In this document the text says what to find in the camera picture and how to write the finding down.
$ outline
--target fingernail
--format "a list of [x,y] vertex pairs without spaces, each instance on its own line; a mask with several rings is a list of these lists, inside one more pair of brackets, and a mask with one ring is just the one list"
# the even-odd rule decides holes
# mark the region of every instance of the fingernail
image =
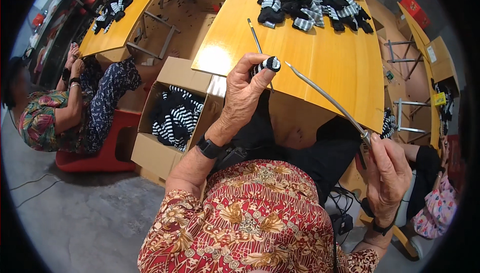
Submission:
[[379,142],[380,141],[380,137],[378,136],[378,134],[376,134],[375,132],[372,134],[372,137],[371,137],[371,141],[372,142]]

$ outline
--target red stool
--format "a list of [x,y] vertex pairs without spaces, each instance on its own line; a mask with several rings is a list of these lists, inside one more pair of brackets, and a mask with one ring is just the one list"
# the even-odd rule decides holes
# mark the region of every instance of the red stool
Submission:
[[57,151],[55,162],[64,172],[122,172],[134,171],[134,162],[122,162],[115,157],[117,137],[124,127],[138,126],[140,115],[121,110],[115,110],[109,135],[102,149],[96,154],[83,155],[74,152]]

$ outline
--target gray floor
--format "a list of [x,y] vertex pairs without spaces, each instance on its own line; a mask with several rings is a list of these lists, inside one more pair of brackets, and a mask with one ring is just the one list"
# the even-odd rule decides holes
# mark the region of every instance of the gray floor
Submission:
[[[379,0],[392,12],[396,1]],[[431,19],[425,31],[446,42],[460,86],[465,86],[459,41],[436,0],[417,0]],[[451,131],[455,133],[456,120]],[[135,272],[138,251],[165,195],[163,188],[134,173],[64,174],[55,166],[55,154],[31,150],[15,131],[7,115],[1,128],[2,158],[10,188],[48,175],[13,190],[16,205],[50,189],[18,208],[21,221],[47,265],[54,272]],[[363,229],[350,233],[343,245],[350,250]],[[416,272],[425,259],[411,261],[393,241],[376,272]]]

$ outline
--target knitting needle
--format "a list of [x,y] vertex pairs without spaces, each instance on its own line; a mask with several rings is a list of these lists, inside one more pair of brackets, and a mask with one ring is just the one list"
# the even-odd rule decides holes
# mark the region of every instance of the knitting needle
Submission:
[[[255,29],[253,29],[252,21],[250,21],[249,18],[247,19],[247,21],[248,21],[248,24],[250,25],[250,30],[251,30],[251,32],[252,32],[252,34],[253,34],[253,38],[255,39],[255,43],[257,44],[258,53],[263,54],[263,53],[261,52],[262,49],[260,48],[260,43],[258,42],[257,34],[255,33]],[[272,89],[272,93],[274,93],[275,91],[273,90],[272,81],[270,81],[270,88]]]
[[333,99],[327,92],[325,92],[324,90],[322,90],[318,85],[316,85],[313,81],[311,81],[309,78],[305,77],[302,73],[298,72],[298,70],[296,68],[294,68],[291,64],[289,64],[288,62],[285,61],[285,63],[287,64],[287,66],[289,66],[292,71],[295,73],[295,75],[297,75],[300,79],[302,79],[303,81],[305,81],[309,86],[311,86],[312,88],[314,88],[316,91],[318,91],[322,96],[324,96],[328,101],[330,101],[336,108],[338,108],[338,110],[343,114],[345,115],[345,117],[353,124],[353,126],[355,126],[355,128],[357,128],[357,130],[360,132],[360,134],[362,135],[361,138],[363,139],[363,141],[365,142],[365,144],[367,145],[368,149],[371,150],[371,143],[370,143],[370,136],[371,134],[368,132],[368,130],[364,130],[362,128],[362,126],[360,126],[360,124],[345,110],[345,108],[343,108],[337,101],[335,101],[335,99]]

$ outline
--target blue floral pants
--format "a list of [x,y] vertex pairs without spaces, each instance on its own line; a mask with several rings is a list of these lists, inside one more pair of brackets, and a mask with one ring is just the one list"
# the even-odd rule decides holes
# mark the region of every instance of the blue floral pants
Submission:
[[93,96],[87,110],[87,153],[102,148],[118,101],[127,90],[136,90],[142,84],[133,57],[112,64],[104,74],[99,67],[98,62],[86,64],[85,73],[80,76],[82,89]]

